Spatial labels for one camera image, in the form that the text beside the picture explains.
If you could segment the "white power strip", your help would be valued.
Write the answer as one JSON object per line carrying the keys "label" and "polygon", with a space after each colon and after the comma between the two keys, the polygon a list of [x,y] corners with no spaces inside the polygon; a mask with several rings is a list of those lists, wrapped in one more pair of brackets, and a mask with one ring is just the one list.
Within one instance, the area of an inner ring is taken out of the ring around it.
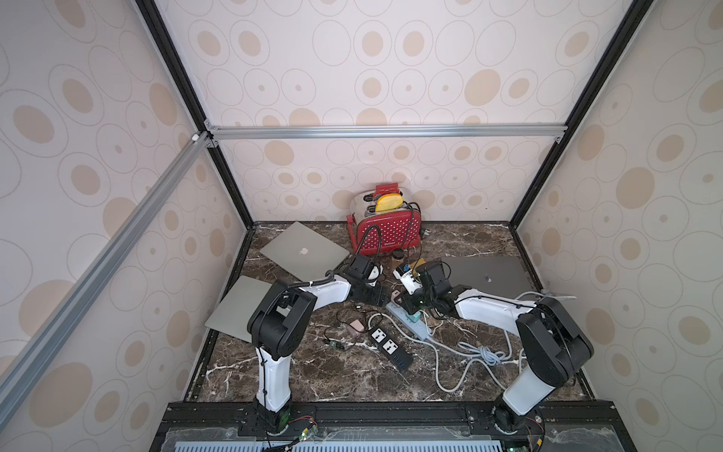
{"label": "white power strip", "polygon": [[411,322],[406,310],[394,302],[388,303],[386,309],[400,320],[408,330],[412,331],[419,340],[426,341],[431,337],[430,329],[427,327],[427,323],[425,323],[423,318],[420,318],[416,323]]}

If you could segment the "black power strip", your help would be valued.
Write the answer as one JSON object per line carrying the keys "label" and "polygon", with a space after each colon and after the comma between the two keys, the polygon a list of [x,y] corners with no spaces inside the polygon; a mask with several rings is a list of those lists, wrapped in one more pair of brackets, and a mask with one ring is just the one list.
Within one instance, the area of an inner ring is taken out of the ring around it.
{"label": "black power strip", "polygon": [[407,371],[412,366],[412,354],[409,354],[387,331],[380,327],[371,327],[369,335],[377,350],[400,372]]}

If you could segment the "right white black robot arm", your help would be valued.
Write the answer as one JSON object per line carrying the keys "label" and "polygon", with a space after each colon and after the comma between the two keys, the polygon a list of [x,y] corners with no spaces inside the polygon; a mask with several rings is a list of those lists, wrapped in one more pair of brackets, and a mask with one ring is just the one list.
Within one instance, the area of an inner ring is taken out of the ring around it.
{"label": "right white black robot arm", "polygon": [[527,366],[495,401],[493,418],[499,431],[517,431],[536,406],[594,355],[587,335],[553,297],[518,301],[463,284],[452,286],[443,261],[427,262],[416,270],[398,266],[394,276],[404,286],[400,304],[410,315],[432,308],[441,315],[488,324],[521,339]]}

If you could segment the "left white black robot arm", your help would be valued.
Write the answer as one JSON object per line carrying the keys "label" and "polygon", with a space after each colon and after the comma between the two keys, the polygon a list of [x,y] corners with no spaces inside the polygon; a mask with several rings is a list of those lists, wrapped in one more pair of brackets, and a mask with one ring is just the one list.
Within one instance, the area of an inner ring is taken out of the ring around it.
{"label": "left white black robot arm", "polygon": [[289,423],[291,355],[299,347],[314,311],[348,299],[381,303],[384,288],[378,278],[383,268],[376,259],[361,254],[365,241],[360,240],[346,267],[329,270],[320,280],[276,280],[250,317],[247,331],[259,365],[255,410],[273,431],[282,431]]}

